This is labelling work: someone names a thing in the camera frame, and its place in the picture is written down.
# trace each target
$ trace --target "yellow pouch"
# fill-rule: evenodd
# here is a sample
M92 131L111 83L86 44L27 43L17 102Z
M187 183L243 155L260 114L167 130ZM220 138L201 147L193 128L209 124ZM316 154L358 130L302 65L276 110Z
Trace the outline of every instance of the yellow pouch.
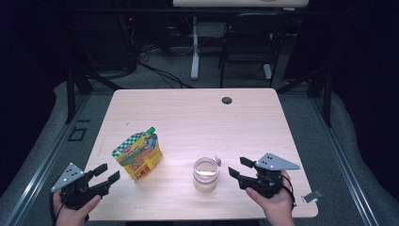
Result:
M147 177L162 157L154 131L151 127L147 132L134 134L112 152L133 180Z

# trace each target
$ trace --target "light wood tabletop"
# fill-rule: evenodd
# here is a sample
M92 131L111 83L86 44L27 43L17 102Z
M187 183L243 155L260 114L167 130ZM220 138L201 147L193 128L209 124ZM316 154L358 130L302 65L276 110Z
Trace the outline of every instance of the light wood tabletop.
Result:
M222 98L229 97L229 105ZM162 159L149 176L134 181L111 155L132 134L155 128ZM106 112L86 171L102 163L108 171L94 186L120 171L120 179L90 213L90 220L210 220L264 218L262 208L238 186L228 167L256 177L240 157L259 160L273 153L298 166L288 170L295 190L294 218L312 218L315 202L302 196L311 188L293 137L273 89L129 89L118 90ZM195 162L221 159L215 190L197 191Z
M173 0L174 7L190 8L305 8L309 0Z

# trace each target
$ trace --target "clear jar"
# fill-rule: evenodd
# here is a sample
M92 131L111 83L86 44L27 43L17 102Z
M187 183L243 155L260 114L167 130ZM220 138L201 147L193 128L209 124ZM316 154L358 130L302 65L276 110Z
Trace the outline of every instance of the clear jar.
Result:
M215 156L214 159L202 157L194 164L194 186L200 192L211 192L217 184L217 175L219 174L220 159Z

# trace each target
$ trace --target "chair backrest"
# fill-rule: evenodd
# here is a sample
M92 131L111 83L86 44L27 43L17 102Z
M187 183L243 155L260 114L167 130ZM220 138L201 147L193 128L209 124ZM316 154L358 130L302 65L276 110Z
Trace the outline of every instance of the chair backrest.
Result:
M281 14L240 13L229 19L225 27L228 33L282 34L291 27L291 20Z

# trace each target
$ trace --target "chair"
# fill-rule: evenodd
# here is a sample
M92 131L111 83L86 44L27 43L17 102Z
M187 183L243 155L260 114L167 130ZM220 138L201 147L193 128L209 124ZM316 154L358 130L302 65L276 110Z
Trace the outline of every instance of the chair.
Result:
M291 27L288 17L279 14L241 13L231 17L225 26L219 60L220 87L223 88L225 62L273 65L269 87L272 87L282 40Z

